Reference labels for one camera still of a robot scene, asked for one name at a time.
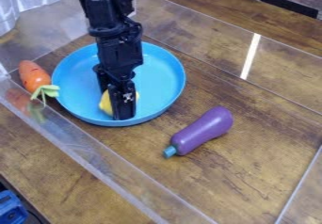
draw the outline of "yellow object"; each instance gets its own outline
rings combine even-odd
[[[109,93],[108,90],[103,92],[100,102],[99,102],[99,109],[103,110],[109,116],[113,116],[113,109],[111,105]]]

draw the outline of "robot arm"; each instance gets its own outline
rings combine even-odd
[[[96,38],[96,79],[101,93],[108,90],[115,120],[136,114],[133,69],[143,63],[141,26],[127,16],[132,0],[79,0],[89,21],[89,35]]]

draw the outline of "black cable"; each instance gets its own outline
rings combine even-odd
[[[40,220],[40,218],[36,216],[36,214],[32,211],[29,211],[29,210],[27,210],[27,211],[35,217],[35,219],[37,220],[39,224],[44,224],[43,221]]]

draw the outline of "blue object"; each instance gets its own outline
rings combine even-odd
[[[21,224],[28,217],[28,212],[15,194],[5,190],[0,192],[0,223]]]
[[[72,52],[53,70],[52,82],[60,86],[56,98],[81,120],[101,126],[128,126],[159,116],[179,98],[186,75],[175,56],[159,46],[143,42],[143,65],[135,68],[133,82],[139,92],[136,116],[113,120],[97,107],[101,93],[92,70],[97,64],[96,45]]]
[[[176,154],[176,148],[172,145],[170,145],[163,151],[163,156],[164,158],[170,158],[175,154]]]

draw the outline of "blue bowl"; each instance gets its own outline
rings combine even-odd
[[[159,46],[143,42],[143,65],[135,68],[133,82],[139,92],[136,116],[113,120],[97,107],[100,90],[96,74],[96,45],[72,52],[53,70],[53,85],[60,86],[56,98],[81,120],[101,126],[129,126],[158,117],[179,98],[186,82],[183,65]]]

